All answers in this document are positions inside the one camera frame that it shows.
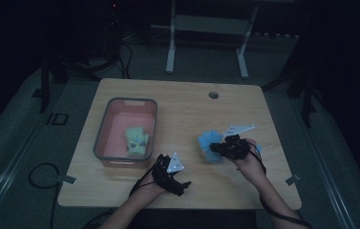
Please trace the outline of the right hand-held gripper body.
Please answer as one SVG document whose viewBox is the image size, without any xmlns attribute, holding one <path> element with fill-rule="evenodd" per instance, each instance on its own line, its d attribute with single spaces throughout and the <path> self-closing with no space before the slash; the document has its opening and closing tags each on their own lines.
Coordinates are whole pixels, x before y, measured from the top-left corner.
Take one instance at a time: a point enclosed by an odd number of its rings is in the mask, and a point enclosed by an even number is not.
<svg viewBox="0 0 360 229">
<path fill-rule="evenodd" d="M 223 133 L 224 142 L 219 145 L 220 154 L 226 158 L 238 160 L 244 159 L 250 152 L 253 144 L 240 134 L 254 129 L 253 124 L 230 125 Z"/>
</svg>

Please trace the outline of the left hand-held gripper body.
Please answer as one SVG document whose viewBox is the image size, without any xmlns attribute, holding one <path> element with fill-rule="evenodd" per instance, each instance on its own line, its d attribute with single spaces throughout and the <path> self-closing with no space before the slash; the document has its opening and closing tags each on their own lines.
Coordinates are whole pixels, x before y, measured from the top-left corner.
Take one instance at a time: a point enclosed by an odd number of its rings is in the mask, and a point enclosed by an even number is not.
<svg viewBox="0 0 360 229">
<path fill-rule="evenodd" d="M 156 161 L 152 166 L 152 176 L 158 186 L 180 197 L 184 194 L 184 191 L 180 190 L 180 182 L 174 178 L 174 175 L 177 174 L 178 171 L 168 171 L 170 162 Z"/>
</svg>

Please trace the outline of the plain blue glove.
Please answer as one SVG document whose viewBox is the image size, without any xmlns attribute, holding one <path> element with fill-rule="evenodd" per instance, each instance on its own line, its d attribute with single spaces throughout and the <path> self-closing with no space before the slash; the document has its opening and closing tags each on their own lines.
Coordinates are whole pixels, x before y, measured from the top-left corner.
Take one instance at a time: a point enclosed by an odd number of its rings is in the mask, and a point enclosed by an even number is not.
<svg viewBox="0 0 360 229">
<path fill-rule="evenodd" d="M 198 137 L 201 150 L 205 157 L 205 160 L 209 163 L 220 163 L 222 162 L 222 156 L 220 153 L 213 152 L 210 148 L 212 143 L 221 143 L 222 134 L 217 131 L 206 131 Z"/>
</svg>

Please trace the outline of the green glove with face pattern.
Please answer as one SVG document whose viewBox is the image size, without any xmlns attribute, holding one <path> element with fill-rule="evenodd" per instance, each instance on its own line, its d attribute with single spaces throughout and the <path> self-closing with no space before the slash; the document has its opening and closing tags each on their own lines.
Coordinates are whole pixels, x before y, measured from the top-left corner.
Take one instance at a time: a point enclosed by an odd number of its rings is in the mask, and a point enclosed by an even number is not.
<svg viewBox="0 0 360 229">
<path fill-rule="evenodd" d="M 125 131 L 127 151 L 130 156 L 145 156 L 149 136 L 142 127 L 129 128 Z"/>
</svg>

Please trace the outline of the plain light green glove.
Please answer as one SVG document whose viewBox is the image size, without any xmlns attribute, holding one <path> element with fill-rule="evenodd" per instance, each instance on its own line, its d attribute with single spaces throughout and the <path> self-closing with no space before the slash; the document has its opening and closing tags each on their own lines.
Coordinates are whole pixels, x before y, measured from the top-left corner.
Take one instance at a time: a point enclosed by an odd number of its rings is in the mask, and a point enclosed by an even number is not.
<svg viewBox="0 0 360 229">
<path fill-rule="evenodd" d="M 142 127 L 128 128 L 125 131 L 127 146 L 129 149 L 146 148 L 149 136 L 144 132 Z"/>
</svg>

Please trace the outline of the pink plastic basin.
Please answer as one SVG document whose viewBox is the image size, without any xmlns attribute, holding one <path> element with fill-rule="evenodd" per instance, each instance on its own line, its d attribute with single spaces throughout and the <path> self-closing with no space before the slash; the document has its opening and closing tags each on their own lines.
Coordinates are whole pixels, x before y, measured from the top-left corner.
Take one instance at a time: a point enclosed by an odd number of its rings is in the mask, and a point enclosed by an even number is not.
<svg viewBox="0 0 360 229">
<path fill-rule="evenodd" d="M 105 109 L 93 152 L 106 167 L 146 168 L 154 152 L 158 103 L 146 98 L 112 98 Z M 145 156 L 130 156 L 125 131 L 142 127 L 149 136 Z"/>
</svg>

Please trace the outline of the person's right hand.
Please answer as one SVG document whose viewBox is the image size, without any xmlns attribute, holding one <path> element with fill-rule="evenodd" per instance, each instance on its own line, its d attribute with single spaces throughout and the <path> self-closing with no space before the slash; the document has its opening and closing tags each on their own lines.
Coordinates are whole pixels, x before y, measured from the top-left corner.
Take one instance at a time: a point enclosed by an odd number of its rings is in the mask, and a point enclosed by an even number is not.
<svg viewBox="0 0 360 229">
<path fill-rule="evenodd" d="M 266 179 L 262 158 L 256 149 L 256 141 L 247 140 L 250 143 L 250 150 L 244 159 L 233 160 L 237 170 L 254 186 L 259 185 Z"/>
</svg>

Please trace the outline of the person's left hand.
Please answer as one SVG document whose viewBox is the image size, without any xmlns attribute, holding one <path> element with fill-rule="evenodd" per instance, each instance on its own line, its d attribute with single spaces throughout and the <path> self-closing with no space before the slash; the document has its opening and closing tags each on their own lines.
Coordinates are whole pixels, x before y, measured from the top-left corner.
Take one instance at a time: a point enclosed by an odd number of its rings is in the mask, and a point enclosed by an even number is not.
<svg viewBox="0 0 360 229">
<path fill-rule="evenodd" d="M 138 191 L 145 199 L 154 201 L 162 194 L 166 193 L 166 190 L 158 186 L 152 177 L 146 177 L 139 185 Z"/>
</svg>

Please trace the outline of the person's dark clothing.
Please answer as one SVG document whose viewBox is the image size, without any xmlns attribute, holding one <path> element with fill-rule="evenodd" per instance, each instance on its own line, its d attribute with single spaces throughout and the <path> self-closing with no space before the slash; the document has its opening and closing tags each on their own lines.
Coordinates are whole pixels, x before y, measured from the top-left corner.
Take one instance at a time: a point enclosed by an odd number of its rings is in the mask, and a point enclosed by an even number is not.
<svg viewBox="0 0 360 229">
<path fill-rule="evenodd" d="M 142 210 L 128 229 L 258 229 L 249 210 Z"/>
</svg>

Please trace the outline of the grey clip on table edge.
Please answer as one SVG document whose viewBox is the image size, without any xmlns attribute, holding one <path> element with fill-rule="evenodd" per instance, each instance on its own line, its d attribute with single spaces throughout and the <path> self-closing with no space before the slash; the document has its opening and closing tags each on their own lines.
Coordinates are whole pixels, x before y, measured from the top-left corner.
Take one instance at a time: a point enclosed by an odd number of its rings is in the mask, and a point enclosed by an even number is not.
<svg viewBox="0 0 360 229">
<path fill-rule="evenodd" d="M 286 180 L 286 184 L 288 185 L 288 186 L 290 186 L 290 185 L 292 185 L 292 184 L 295 184 L 297 181 L 299 181 L 301 179 L 301 177 L 300 176 L 298 176 L 298 175 L 293 175 L 293 176 L 291 176 L 290 178 L 288 178 L 287 180 Z"/>
<path fill-rule="evenodd" d="M 76 178 L 70 176 L 58 176 L 56 181 L 59 183 L 67 183 L 74 185 L 76 183 Z"/>
</svg>

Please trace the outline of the black metal stand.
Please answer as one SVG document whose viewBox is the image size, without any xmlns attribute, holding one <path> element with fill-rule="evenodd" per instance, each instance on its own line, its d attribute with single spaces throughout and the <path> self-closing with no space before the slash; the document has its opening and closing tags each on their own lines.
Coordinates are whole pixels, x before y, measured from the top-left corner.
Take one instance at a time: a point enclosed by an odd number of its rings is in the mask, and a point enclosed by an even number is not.
<svg viewBox="0 0 360 229">
<path fill-rule="evenodd" d="M 33 92 L 33 97 L 39 98 L 41 101 L 41 106 L 39 113 L 43 114 L 51 101 L 50 93 L 50 73 L 55 71 L 55 65 L 63 66 L 65 68 L 76 71 L 86 78 L 99 81 L 100 78 L 95 75 L 95 72 L 99 72 L 104 69 L 103 65 L 84 68 L 78 63 L 73 62 L 65 56 L 57 54 L 54 57 L 44 56 L 41 58 L 41 67 L 40 67 L 40 88 L 36 89 Z"/>
<path fill-rule="evenodd" d="M 310 113 L 314 110 L 311 98 L 313 88 L 313 64 L 310 58 L 313 49 L 307 38 L 301 36 L 296 42 L 279 76 L 262 86 L 264 92 L 271 90 L 287 81 L 290 82 L 286 90 L 288 98 L 303 96 L 301 118 L 310 128 Z"/>
</svg>

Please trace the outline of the white metal stand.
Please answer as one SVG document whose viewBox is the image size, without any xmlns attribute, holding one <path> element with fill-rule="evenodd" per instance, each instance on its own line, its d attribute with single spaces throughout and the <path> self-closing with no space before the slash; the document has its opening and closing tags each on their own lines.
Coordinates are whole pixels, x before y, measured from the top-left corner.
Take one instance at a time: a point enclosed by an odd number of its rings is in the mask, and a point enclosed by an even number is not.
<svg viewBox="0 0 360 229">
<path fill-rule="evenodd" d="M 171 0 L 171 15 L 169 27 L 170 40 L 165 71 L 167 73 L 174 72 L 176 57 L 176 31 L 231 34 L 241 35 L 244 38 L 242 44 L 235 50 L 235 52 L 241 78 L 247 79 L 249 77 L 249 73 L 246 66 L 246 61 L 244 59 L 244 53 L 246 51 L 246 46 L 252 33 L 259 7 L 254 6 L 252 8 L 248 19 L 233 19 L 177 14 L 176 5 L 177 0 Z"/>
</svg>

